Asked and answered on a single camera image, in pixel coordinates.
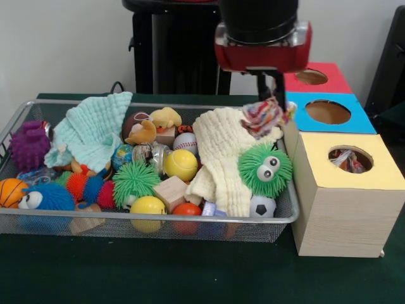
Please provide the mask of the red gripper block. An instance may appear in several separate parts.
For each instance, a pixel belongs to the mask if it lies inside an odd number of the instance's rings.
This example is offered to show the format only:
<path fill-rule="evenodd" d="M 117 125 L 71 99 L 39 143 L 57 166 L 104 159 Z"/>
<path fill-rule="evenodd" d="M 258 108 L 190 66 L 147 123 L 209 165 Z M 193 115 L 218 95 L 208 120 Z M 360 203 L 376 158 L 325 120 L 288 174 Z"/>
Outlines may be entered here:
<path fill-rule="evenodd" d="M 310 22 L 299 22 L 289 36 L 268 46 L 242 45 L 231 40 L 223 22 L 215 30 L 215 54 L 218 64 L 228 72 L 272 71 L 275 81 L 273 94 L 278 105 L 286 110 L 285 81 L 283 73 L 304 70 L 309 61 L 312 27 Z M 258 99 L 265 101 L 270 97 L 266 75 L 258 72 L 256 76 Z"/>

